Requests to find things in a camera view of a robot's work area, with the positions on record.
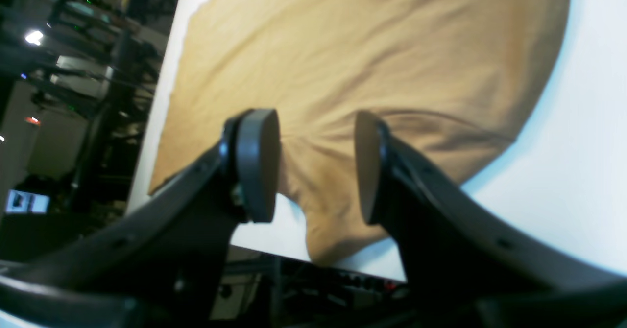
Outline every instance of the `tan cloth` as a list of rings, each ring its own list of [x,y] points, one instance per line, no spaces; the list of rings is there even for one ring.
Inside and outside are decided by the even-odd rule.
[[[276,107],[281,192],[329,265],[386,236],[363,223],[355,111],[463,182],[516,138],[551,73],[569,0],[210,0],[193,16],[152,187],[250,107]]]

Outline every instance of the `white table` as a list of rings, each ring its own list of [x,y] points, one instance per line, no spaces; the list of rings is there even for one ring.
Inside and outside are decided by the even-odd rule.
[[[148,201],[188,22],[179,0],[129,210]],[[627,274],[627,0],[571,0],[562,52],[519,140],[463,186],[511,225],[567,254]],[[233,245],[309,261],[305,217],[278,197],[272,224],[240,225]],[[337,264],[405,279],[387,239]]]

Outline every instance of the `tan t-shirt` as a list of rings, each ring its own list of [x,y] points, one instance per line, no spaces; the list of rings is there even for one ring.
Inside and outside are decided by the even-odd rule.
[[[152,187],[274,107],[280,192],[329,265],[386,236],[366,226],[355,112],[370,110],[461,183],[522,129],[557,58],[569,0],[210,0],[193,16]]]

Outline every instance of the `computer screen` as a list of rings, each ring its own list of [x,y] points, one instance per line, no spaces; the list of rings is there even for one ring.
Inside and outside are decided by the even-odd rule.
[[[49,203],[49,196],[21,190],[10,190],[9,199],[6,203],[6,212],[45,214]]]

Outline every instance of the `machinery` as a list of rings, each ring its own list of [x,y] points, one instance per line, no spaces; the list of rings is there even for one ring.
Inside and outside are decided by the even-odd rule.
[[[359,112],[363,217],[396,240],[412,295],[299,327],[602,327],[627,317],[627,281],[495,218]],[[270,222],[274,110],[229,119],[219,143],[131,216],[0,276],[0,317],[45,327],[201,327],[238,223]]]

